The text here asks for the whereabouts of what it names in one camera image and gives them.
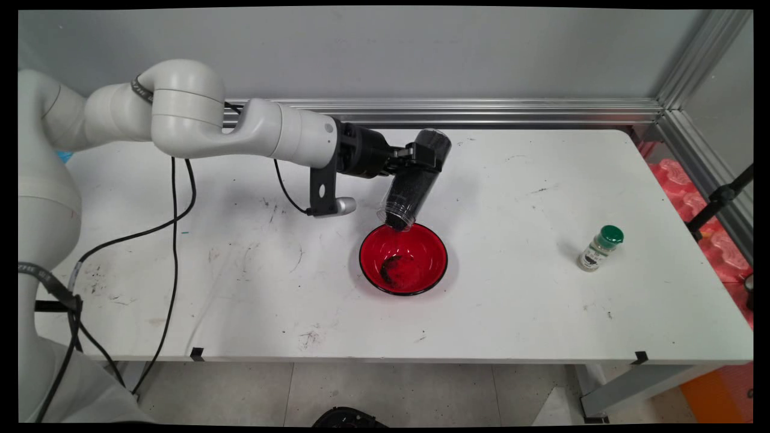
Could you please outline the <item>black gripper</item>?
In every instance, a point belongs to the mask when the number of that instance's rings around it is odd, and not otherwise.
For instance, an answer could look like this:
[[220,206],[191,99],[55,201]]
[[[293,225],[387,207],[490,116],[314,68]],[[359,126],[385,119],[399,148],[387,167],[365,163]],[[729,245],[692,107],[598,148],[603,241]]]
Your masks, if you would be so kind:
[[434,149],[418,143],[390,147],[385,137],[366,127],[338,121],[336,123],[336,172],[371,179],[391,176],[415,169],[441,173],[443,160]]

